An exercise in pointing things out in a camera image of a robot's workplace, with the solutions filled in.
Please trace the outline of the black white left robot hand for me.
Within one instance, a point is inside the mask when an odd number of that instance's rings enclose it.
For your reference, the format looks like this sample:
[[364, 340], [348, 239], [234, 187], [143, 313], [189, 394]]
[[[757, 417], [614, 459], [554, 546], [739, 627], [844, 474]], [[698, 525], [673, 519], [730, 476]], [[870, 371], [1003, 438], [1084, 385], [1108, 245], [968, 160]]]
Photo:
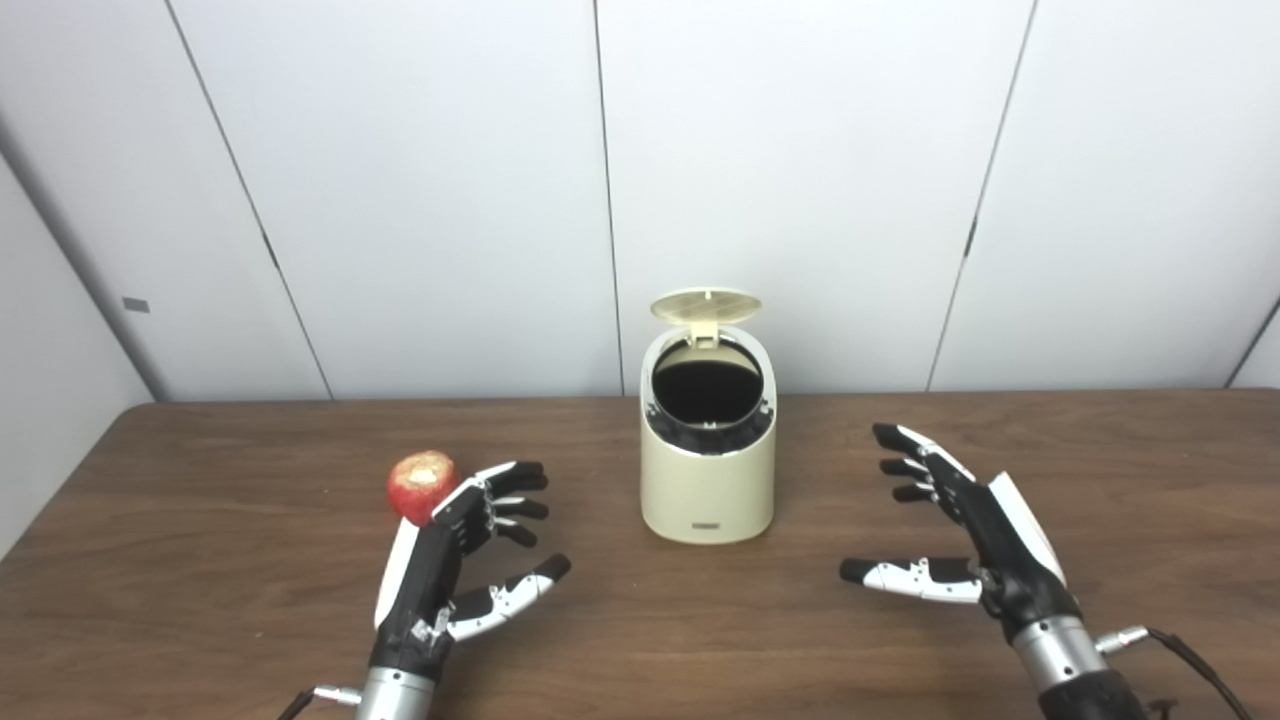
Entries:
[[518, 519], [544, 519], [549, 510], [524, 492], [548, 484], [541, 462], [504, 462], [462, 480], [424, 523], [401, 523], [375, 605], [370, 667], [439, 682], [456, 642], [506, 624], [568, 574], [571, 561], [556, 553], [500, 583], [456, 589], [463, 560], [489, 541], [536, 544]]

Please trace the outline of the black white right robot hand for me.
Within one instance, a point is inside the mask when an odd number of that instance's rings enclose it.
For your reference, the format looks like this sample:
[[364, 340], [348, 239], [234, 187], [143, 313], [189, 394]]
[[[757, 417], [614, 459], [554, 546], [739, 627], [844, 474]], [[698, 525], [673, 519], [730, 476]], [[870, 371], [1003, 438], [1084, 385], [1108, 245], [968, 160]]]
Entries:
[[899, 503], [929, 502], [961, 527], [974, 557], [845, 559], [842, 580], [865, 588], [946, 603], [975, 603], [1011, 641], [1051, 618], [1083, 616], [1037, 516], [1012, 478], [982, 480], [936, 441], [906, 427], [876, 423], [877, 443], [896, 452], [881, 461]]

